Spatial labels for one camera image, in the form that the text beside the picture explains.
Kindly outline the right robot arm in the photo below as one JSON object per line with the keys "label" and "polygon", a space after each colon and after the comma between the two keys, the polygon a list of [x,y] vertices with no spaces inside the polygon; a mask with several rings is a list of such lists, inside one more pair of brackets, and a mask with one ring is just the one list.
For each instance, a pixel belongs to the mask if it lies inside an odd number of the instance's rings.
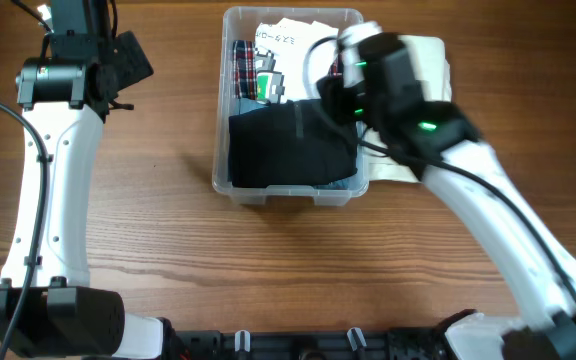
{"label": "right robot arm", "polygon": [[441,331],[454,359],[576,359],[576,259],[450,101],[430,100],[402,37],[373,22],[333,39],[343,73],[316,87],[333,129],[363,122],[375,151],[408,167],[466,226],[516,302],[514,318],[473,312]]}

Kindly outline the white printed t-shirt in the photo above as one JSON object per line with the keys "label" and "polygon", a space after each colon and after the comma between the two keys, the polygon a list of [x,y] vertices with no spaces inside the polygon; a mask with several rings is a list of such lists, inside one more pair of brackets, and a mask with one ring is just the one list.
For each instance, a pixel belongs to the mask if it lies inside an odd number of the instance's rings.
{"label": "white printed t-shirt", "polygon": [[316,82],[337,60],[337,28],[283,18],[261,23],[254,40],[256,99],[274,104],[318,96]]}

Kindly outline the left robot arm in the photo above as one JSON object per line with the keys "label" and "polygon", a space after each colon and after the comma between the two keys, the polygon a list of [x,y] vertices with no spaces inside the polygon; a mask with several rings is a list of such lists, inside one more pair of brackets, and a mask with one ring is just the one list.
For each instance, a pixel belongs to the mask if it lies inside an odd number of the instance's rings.
{"label": "left robot arm", "polygon": [[91,174],[119,93],[152,72],[112,1],[53,1],[37,14],[39,56],[16,77],[25,155],[17,223],[0,275],[0,358],[172,359],[170,323],[126,311],[90,285]]}

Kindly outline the cream cloth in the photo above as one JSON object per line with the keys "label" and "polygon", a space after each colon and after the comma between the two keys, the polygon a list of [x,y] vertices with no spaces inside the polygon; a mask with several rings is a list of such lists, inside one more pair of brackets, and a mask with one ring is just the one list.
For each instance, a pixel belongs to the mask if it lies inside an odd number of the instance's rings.
{"label": "cream cloth", "polygon": [[[422,83],[424,97],[429,101],[451,101],[452,85],[450,65],[445,44],[437,37],[401,35],[407,46],[416,78]],[[390,158],[379,157],[378,153],[365,149],[367,179],[417,183],[412,171]]]}

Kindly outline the red plaid shirt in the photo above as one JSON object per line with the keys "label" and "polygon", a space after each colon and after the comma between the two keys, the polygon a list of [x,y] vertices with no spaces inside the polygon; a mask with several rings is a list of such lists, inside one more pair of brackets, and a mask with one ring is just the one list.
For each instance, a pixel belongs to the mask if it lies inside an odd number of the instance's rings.
{"label": "red plaid shirt", "polygon": [[315,50],[308,39],[293,36],[262,38],[233,43],[234,88],[239,98],[262,104],[316,98],[315,83],[343,73],[341,56],[333,44]]}

